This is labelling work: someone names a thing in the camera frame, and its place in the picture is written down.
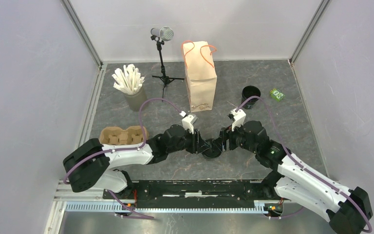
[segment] brown paper bag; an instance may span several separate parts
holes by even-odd
[[[186,85],[190,111],[206,111],[213,108],[217,75],[212,53],[217,49],[207,41],[185,41],[182,44]]]

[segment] green toy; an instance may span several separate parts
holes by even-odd
[[[284,98],[284,94],[278,89],[270,90],[270,96],[276,101],[280,101]]]

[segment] white straw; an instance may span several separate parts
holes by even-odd
[[[141,89],[145,78],[141,77],[141,73],[134,64],[124,65],[123,70],[117,68],[112,77],[115,80],[113,87],[128,95],[137,93]]]

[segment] gray floor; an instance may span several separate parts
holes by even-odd
[[[166,62],[167,75],[185,77],[182,62]],[[102,84],[91,131],[91,138],[98,138],[107,126],[127,128],[138,124],[138,113],[129,109],[123,95],[113,88],[111,75],[123,64],[108,64]],[[151,75],[160,75],[159,63],[136,63],[143,76],[148,98],[161,97],[162,82]],[[285,60],[257,61],[216,61],[218,76],[214,106],[211,111],[196,113],[195,127],[204,139],[216,138],[222,127],[231,124],[227,117],[230,110],[240,104],[241,91],[247,85],[255,85],[262,92],[262,98],[270,106],[275,122],[287,147],[298,157],[321,173],[325,169],[308,121],[306,110],[299,93],[291,68]],[[269,96],[273,88],[280,89],[285,99],[280,102]],[[165,98],[174,102],[182,110],[188,111],[186,84],[176,80],[170,84]],[[256,103],[245,111],[246,120],[259,120],[271,139],[278,140],[271,121],[262,103]],[[143,123],[150,136],[160,134],[172,124],[181,124],[180,116],[170,105],[157,101],[150,104],[142,113]],[[215,160],[205,160],[202,155],[191,155],[185,151],[168,156],[167,160],[153,165],[129,165],[121,168],[132,179],[262,179],[269,172],[261,166],[254,155],[242,149],[225,152]]]
[[[284,215],[299,209],[285,204]],[[127,220],[111,213],[66,212],[60,234],[334,234],[319,215],[305,209],[282,220],[261,214],[149,213],[155,220]]]

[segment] tripod stand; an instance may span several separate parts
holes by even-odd
[[[160,78],[160,80],[164,83],[164,86],[163,86],[163,95],[162,95],[162,98],[164,98],[164,94],[165,94],[165,91],[166,91],[166,87],[171,83],[173,82],[174,80],[176,79],[184,79],[184,78],[173,78],[173,77],[169,77],[166,75],[166,68],[164,67],[164,63],[163,63],[163,56],[161,55],[161,49],[162,49],[162,45],[164,45],[164,41],[160,41],[160,38],[156,37],[156,36],[151,36],[151,40],[154,40],[156,41],[157,43],[157,50],[158,52],[160,53],[160,61],[161,61],[161,73],[163,74],[162,76],[152,76],[154,78]]]

